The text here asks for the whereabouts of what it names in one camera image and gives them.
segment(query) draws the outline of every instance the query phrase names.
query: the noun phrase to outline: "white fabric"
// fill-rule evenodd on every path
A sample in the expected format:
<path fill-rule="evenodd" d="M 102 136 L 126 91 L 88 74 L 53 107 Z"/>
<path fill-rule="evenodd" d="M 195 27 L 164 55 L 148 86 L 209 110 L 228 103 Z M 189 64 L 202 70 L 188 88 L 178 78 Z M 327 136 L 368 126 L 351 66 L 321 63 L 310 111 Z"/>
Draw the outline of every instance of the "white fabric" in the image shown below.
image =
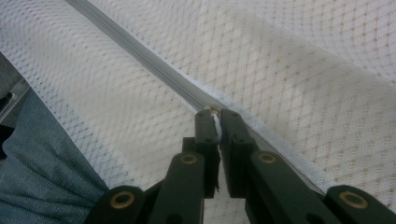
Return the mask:
<path fill-rule="evenodd" d="M 90 2 L 320 189 L 356 186 L 396 211 L 393 1 Z M 156 183 L 193 136 L 183 100 L 66 2 L 0 3 L 0 50 L 110 187 Z M 222 200 L 207 223 L 246 222 Z"/>

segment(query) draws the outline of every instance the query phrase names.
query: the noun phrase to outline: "metal grommet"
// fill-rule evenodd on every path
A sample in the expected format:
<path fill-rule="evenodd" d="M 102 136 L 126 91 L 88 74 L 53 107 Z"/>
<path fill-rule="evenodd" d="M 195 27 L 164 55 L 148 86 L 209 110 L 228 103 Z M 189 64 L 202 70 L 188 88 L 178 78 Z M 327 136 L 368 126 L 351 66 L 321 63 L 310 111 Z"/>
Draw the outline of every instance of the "metal grommet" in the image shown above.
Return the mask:
<path fill-rule="evenodd" d="M 134 194 L 131 191 L 122 191 L 115 194 L 110 201 L 110 205 L 113 208 L 121 209 L 128 207 L 134 202 Z"/>
<path fill-rule="evenodd" d="M 276 162 L 275 156 L 268 154 L 268 153 L 262 153 L 259 155 L 259 160 L 265 163 L 274 163 Z"/>
<path fill-rule="evenodd" d="M 348 190 L 341 192 L 340 198 L 344 203 L 354 208 L 363 209 L 369 206 L 369 203 L 363 197 Z"/>
<path fill-rule="evenodd" d="M 194 155 L 184 155 L 180 158 L 181 162 L 185 164 L 193 164 L 198 161 L 198 158 Z"/>

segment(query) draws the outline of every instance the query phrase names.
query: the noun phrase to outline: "black mechanical arm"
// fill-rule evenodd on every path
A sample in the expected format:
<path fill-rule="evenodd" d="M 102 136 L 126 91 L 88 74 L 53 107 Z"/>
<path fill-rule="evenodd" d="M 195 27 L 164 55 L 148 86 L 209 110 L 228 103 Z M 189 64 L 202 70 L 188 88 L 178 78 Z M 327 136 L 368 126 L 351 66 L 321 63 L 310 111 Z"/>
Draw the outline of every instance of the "black mechanical arm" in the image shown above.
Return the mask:
<path fill-rule="evenodd" d="M 204 201 L 219 189 L 219 149 L 230 196 L 246 199 L 252 224 L 396 223 L 395 214 L 363 190 L 337 186 L 315 193 L 279 155 L 259 150 L 239 114 L 223 109 L 220 116 L 220 144 L 211 110 L 200 111 L 195 137 L 183 139 L 163 181 L 146 191 L 110 190 L 85 223 L 203 223 Z"/>

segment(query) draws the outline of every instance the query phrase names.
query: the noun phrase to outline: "blue jeans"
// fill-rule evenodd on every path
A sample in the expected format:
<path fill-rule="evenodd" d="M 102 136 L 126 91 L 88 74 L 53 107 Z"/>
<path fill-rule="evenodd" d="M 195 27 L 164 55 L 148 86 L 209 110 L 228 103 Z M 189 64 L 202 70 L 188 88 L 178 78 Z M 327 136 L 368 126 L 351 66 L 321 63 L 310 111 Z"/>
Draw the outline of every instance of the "blue jeans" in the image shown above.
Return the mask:
<path fill-rule="evenodd" d="M 0 223 L 82 223 L 108 190 L 33 92 L 3 147 Z"/>

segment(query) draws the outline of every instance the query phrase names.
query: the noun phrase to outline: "person's leg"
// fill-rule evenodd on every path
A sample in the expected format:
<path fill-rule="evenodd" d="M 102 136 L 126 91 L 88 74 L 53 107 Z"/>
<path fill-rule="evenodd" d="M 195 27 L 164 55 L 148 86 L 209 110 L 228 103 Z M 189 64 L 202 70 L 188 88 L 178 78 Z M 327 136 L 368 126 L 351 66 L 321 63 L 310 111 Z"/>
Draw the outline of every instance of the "person's leg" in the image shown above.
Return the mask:
<path fill-rule="evenodd" d="M 108 190 L 34 93 L 3 147 L 0 223 L 82 223 Z"/>

